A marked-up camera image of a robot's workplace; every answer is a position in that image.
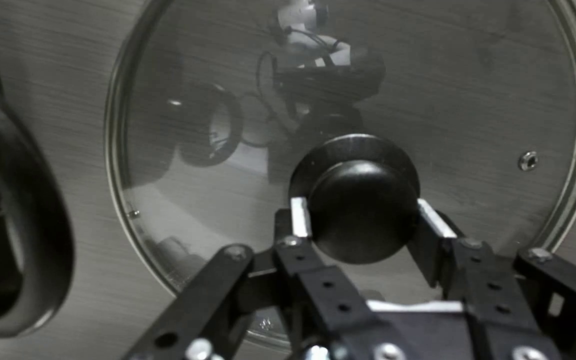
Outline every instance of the glass lid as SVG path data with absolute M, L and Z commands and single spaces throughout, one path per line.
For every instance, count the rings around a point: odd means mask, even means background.
M 344 135 L 403 148 L 421 194 L 501 254 L 576 217 L 576 5 L 154 0 L 107 119 L 126 235 L 171 291 L 223 246 L 267 251 L 296 164 Z M 407 251 L 340 265 L 373 301 L 435 298 Z M 252 336 L 283 342 L 273 313 Z

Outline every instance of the black handle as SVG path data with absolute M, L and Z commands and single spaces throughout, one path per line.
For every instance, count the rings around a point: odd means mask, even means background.
M 73 269 L 74 244 L 53 173 L 0 96 L 0 336 L 46 325 L 69 295 Z

